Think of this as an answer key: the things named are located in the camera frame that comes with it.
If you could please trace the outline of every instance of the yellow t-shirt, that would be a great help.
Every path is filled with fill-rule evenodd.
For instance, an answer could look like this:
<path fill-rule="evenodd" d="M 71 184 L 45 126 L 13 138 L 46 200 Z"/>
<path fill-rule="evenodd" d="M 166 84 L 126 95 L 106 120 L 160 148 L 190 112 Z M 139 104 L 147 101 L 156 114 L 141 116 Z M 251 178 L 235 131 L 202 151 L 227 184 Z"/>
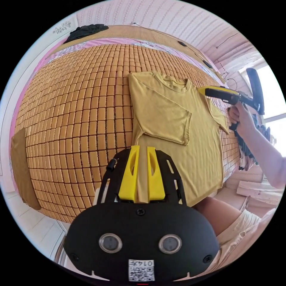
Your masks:
<path fill-rule="evenodd" d="M 138 201 L 148 202 L 147 146 L 172 157 L 188 206 L 221 188 L 219 127 L 228 133 L 221 111 L 189 79 L 177 80 L 158 71 L 128 77 L 134 110 L 132 144 L 140 146 Z"/>

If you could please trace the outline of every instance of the label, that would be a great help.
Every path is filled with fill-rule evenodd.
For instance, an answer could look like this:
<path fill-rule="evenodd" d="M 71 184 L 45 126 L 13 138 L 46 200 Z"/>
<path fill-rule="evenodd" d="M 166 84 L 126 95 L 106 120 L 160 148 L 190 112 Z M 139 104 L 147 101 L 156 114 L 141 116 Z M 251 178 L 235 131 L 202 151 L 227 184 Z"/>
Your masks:
<path fill-rule="evenodd" d="M 155 281 L 154 260 L 128 260 L 129 281 Z"/>

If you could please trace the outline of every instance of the screw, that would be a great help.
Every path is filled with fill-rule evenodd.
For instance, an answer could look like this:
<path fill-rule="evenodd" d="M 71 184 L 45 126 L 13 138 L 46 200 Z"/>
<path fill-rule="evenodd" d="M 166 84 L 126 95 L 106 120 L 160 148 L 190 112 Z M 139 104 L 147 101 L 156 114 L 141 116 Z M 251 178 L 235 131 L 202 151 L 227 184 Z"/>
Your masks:
<path fill-rule="evenodd" d="M 78 256 L 76 254 L 74 254 L 74 253 L 71 254 L 71 258 L 74 261 L 78 261 Z"/>
<path fill-rule="evenodd" d="M 144 215 L 144 214 L 145 214 L 145 210 L 144 210 L 144 209 L 138 209 L 138 210 L 136 211 L 136 214 L 137 214 L 137 215 Z"/>
<path fill-rule="evenodd" d="M 212 255 L 207 255 L 204 259 L 203 259 L 203 263 L 209 263 L 212 260 Z"/>

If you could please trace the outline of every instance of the window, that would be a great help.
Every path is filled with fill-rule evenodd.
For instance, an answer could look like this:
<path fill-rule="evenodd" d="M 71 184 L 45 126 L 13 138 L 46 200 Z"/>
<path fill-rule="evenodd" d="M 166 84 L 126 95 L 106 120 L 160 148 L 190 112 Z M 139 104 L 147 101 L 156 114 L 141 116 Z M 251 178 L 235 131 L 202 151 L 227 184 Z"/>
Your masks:
<path fill-rule="evenodd" d="M 286 157 L 286 118 L 265 123 L 265 126 L 270 127 L 270 134 L 276 139 L 274 147 Z"/>
<path fill-rule="evenodd" d="M 265 114 L 262 118 L 266 128 L 276 139 L 275 148 L 286 157 L 286 103 L 279 83 L 270 66 L 265 61 L 253 66 L 258 73 L 264 98 Z M 240 73 L 250 87 L 249 78 L 245 69 Z"/>

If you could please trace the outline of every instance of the person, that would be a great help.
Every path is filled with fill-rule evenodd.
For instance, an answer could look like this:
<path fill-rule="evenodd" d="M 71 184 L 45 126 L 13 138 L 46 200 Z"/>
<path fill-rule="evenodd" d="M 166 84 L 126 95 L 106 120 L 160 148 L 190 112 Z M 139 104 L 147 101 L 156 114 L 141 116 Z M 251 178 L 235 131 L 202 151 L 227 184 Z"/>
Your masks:
<path fill-rule="evenodd" d="M 284 189 L 286 184 L 286 158 L 255 128 L 251 113 L 241 102 L 229 110 L 232 123 L 238 123 L 237 133 L 242 137 L 259 163 L 271 186 Z M 276 209 L 262 218 L 247 210 L 240 211 L 231 205 L 206 197 L 195 206 L 212 225 L 220 251 L 209 268 L 198 276 L 213 272 L 235 261 L 257 240 L 271 220 Z"/>

